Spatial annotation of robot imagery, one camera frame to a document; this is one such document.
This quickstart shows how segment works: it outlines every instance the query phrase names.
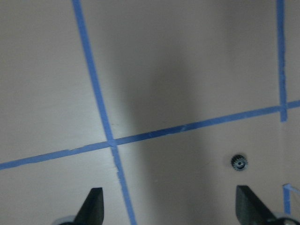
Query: white surface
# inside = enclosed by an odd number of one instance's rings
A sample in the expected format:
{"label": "white surface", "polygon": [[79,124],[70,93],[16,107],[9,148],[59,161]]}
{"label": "white surface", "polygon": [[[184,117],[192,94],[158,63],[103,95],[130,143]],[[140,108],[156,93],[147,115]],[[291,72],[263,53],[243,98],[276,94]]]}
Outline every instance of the white surface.
{"label": "white surface", "polygon": [[0,15],[0,162],[105,141],[71,2]]}
{"label": "white surface", "polygon": [[[278,105],[275,4],[82,1],[115,138]],[[286,1],[289,101],[297,9]],[[105,141],[71,2],[3,1],[0,15],[0,163]],[[119,146],[138,225],[237,225],[237,184],[283,211],[281,186],[300,187],[299,112]],[[116,172],[109,149],[1,170],[0,224],[57,225],[103,187],[104,225],[128,225]]]}

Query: gear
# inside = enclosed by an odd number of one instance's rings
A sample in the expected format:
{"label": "gear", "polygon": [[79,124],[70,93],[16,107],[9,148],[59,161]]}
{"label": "gear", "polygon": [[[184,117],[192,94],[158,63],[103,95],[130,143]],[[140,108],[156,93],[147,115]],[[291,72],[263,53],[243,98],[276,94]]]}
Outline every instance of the gear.
{"label": "gear", "polygon": [[242,155],[235,155],[231,159],[231,165],[236,171],[243,171],[248,167],[248,161]]}

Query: blue tape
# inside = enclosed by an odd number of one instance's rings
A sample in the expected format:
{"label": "blue tape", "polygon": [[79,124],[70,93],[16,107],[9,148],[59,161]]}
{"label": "blue tape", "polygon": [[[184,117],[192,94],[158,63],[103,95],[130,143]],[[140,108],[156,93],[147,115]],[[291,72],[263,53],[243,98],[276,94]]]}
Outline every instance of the blue tape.
{"label": "blue tape", "polygon": [[297,107],[300,107],[300,100],[298,101],[293,101],[293,102],[289,102],[287,104],[287,108],[288,109],[293,109],[293,108],[297,108]]}
{"label": "blue tape", "polygon": [[23,158],[11,162],[6,162],[6,163],[1,163],[0,164],[0,170],[4,169],[9,169],[13,167],[17,167],[20,165],[25,165],[25,164],[30,164],[30,163],[39,163],[51,159],[56,159],[56,158],[61,158],[61,157],[66,157],[66,156],[72,156],[88,151],[94,151],[98,149],[103,149],[109,147],[107,142],[101,142],[101,143],[96,143],[96,144],[89,144],[84,147],[78,148],[78,149],[73,149],[73,150],[62,150],[62,151],[56,151],[48,154],[43,154],[39,156],[33,156],[29,158]]}
{"label": "blue tape", "polygon": [[285,3],[277,0],[277,44],[278,44],[278,73],[281,122],[287,121],[286,88],[285,88]]}
{"label": "blue tape", "polygon": [[190,123],[182,126],[176,126],[176,127],[171,127],[171,128],[166,128],[166,129],[161,129],[157,131],[152,131],[144,134],[139,134],[139,135],[133,135],[133,136],[128,136],[128,137],[123,137],[116,139],[116,142],[118,145],[120,144],[127,144],[131,142],[137,142],[137,141],[142,141],[154,137],[160,137],[160,136],[165,136],[165,135],[171,135],[171,134],[176,134],[188,130],[194,130],[198,128],[203,128],[203,127],[208,127],[208,126],[213,126],[221,123],[228,123],[231,121],[235,120],[242,120],[242,119],[247,119],[251,117],[256,117],[256,116],[262,116],[262,115],[267,115],[271,113],[277,113],[280,111],[280,106],[274,106],[274,107],[268,107],[268,108],[263,108],[263,109],[257,109],[257,110],[252,110],[252,111],[247,111],[247,112],[240,112],[228,116],[221,116],[217,117],[214,119],[209,119],[209,120],[204,120],[200,122],[195,122],[195,123]]}
{"label": "blue tape", "polygon": [[80,33],[80,37],[81,37],[81,41],[82,41],[82,47],[83,47],[84,55],[86,58],[86,63],[87,63],[88,69],[89,69],[90,79],[91,79],[91,83],[93,86],[99,114],[100,114],[100,117],[102,120],[102,124],[104,127],[107,142],[109,143],[111,150],[112,150],[114,163],[118,169],[118,177],[120,179],[120,184],[121,184],[121,188],[122,188],[122,192],[123,192],[125,205],[127,208],[127,213],[128,213],[131,225],[136,225],[135,214],[134,214],[133,207],[131,204],[131,200],[130,200],[130,196],[129,196],[129,192],[128,192],[128,188],[127,188],[127,184],[126,184],[126,180],[125,180],[125,174],[123,172],[122,163],[121,163],[121,159],[120,159],[120,155],[119,155],[119,151],[118,151],[118,146],[117,146],[116,141],[113,138],[113,133],[112,133],[112,130],[110,127],[110,123],[109,123],[108,116],[107,116],[106,109],[105,109],[104,100],[103,100],[102,93],[101,93],[101,88],[99,85],[98,75],[97,75],[97,71],[96,71],[96,67],[95,67],[95,63],[94,63],[94,59],[93,59],[92,50],[90,47],[90,41],[89,41],[88,33],[86,30],[85,22],[84,22],[84,17],[83,17],[80,0],[72,0],[72,3],[73,3],[73,7],[74,7],[77,25],[78,25],[78,29],[79,29],[79,33]]}
{"label": "blue tape", "polygon": [[291,197],[290,197],[290,184],[283,185],[283,198],[285,214],[291,214]]}

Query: gear hub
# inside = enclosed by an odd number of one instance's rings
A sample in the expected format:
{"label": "gear hub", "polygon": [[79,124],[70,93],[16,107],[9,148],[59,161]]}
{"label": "gear hub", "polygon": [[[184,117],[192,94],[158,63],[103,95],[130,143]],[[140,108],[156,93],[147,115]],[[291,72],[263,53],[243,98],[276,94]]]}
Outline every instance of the gear hub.
{"label": "gear hub", "polygon": [[231,165],[236,171],[243,171],[248,167],[248,161],[242,155],[235,155],[231,159]]}

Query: blue tape line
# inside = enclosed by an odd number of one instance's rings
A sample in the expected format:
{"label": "blue tape line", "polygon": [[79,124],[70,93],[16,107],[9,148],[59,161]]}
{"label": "blue tape line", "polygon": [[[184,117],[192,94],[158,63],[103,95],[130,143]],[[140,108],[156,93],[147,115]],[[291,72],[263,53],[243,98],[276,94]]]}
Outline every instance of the blue tape line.
{"label": "blue tape line", "polygon": [[286,88],[285,88],[285,2],[277,0],[277,43],[278,43],[278,73],[281,122],[287,121]]}
{"label": "blue tape line", "polygon": [[186,125],[182,125],[182,126],[176,126],[176,127],[161,129],[161,130],[152,131],[152,132],[148,132],[148,133],[144,133],[144,134],[123,137],[123,138],[116,139],[116,142],[118,145],[127,144],[127,143],[142,141],[142,140],[146,140],[146,139],[150,139],[150,138],[154,138],[154,137],[171,135],[171,134],[176,134],[176,133],[180,133],[180,132],[184,132],[184,131],[188,131],[188,130],[194,130],[194,129],[198,129],[198,128],[213,126],[216,124],[228,123],[228,122],[235,121],[235,120],[242,120],[242,119],[247,119],[247,118],[251,118],[251,117],[262,116],[262,115],[267,115],[267,114],[271,114],[271,113],[277,113],[279,111],[280,111],[280,106],[274,106],[274,107],[268,107],[268,108],[263,108],[263,109],[247,111],[247,112],[240,112],[240,113],[236,113],[236,114],[232,114],[232,115],[228,115],[228,116],[221,116],[221,117],[217,117],[214,119],[190,123],[190,124],[186,124]]}
{"label": "blue tape line", "polygon": [[289,102],[287,104],[287,108],[288,109],[293,109],[293,108],[297,108],[297,107],[300,107],[300,100],[298,101],[293,101],[293,102]]}
{"label": "blue tape line", "polygon": [[283,198],[285,214],[291,214],[291,198],[290,198],[290,184],[283,185]]}
{"label": "blue tape line", "polygon": [[66,156],[72,156],[88,151],[94,151],[98,149],[103,149],[109,147],[107,142],[101,142],[101,143],[96,143],[96,144],[89,144],[84,147],[78,148],[78,149],[73,149],[73,150],[62,150],[62,151],[56,151],[48,154],[43,154],[39,156],[33,156],[29,158],[23,158],[11,162],[6,162],[6,163],[1,163],[0,164],[0,170],[4,169],[9,169],[13,167],[17,167],[20,165],[25,165],[25,164],[30,164],[30,163],[39,163],[51,159],[56,159],[56,158],[61,158],[61,157],[66,157]]}
{"label": "blue tape line", "polygon": [[104,100],[103,100],[102,93],[101,93],[101,88],[100,88],[99,81],[98,81],[98,75],[97,75],[97,71],[96,71],[96,67],[95,67],[95,63],[94,63],[94,59],[93,59],[92,50],[90,47],[90,41],[89,41],[88,33],[86,30],[85,22],[84,22],[84,17],[83,17],[80,0],[72,0],[72,3],[73,3],[73,7],[74,7],[74,12],[75,12],[75,16],[76,16],[76,20],[77,20],[77,24],[78,24],[78,29],[79,29],[79,33],[80,33],[80,37],[81,37],[81,41],[82,41],[82,47],[84,50],[86,63],[87,63],[88,69],[89,69],[90,79],[91,79],[91,83],[93,86],[99,114],[100,114],[100,117],[102,120],[102,124],[104,127],[107,142],[109,143],[111,150],[112,150],[114,163],[118,169],[118,177],[120,179],[120,184],[121,184],[121,188],[122,188],[122,192],[123,192],[125,205],[127,208],[127,213],[128,213],[131,225],[136,225],[135,214],[134,214],[134,210],[133,210],[133,207],[131,204],[131,200],[130,200],[130,196],[129,196],[129,192],[128,192],[128,188],[127,188],[127,184],[126,184],[126,180],[125,180],[125,174],[123,172],[122,163],[121,163],[121,159],[120,159],[120,155],[119,155],[119,151],[118,151],[118,146],[117,146],[116,141],[113,138],[113,133],[112,133],[112,130],[110,127],[110,123],[109,123],[108,116],[107,116],[106,109],[105,109]]}

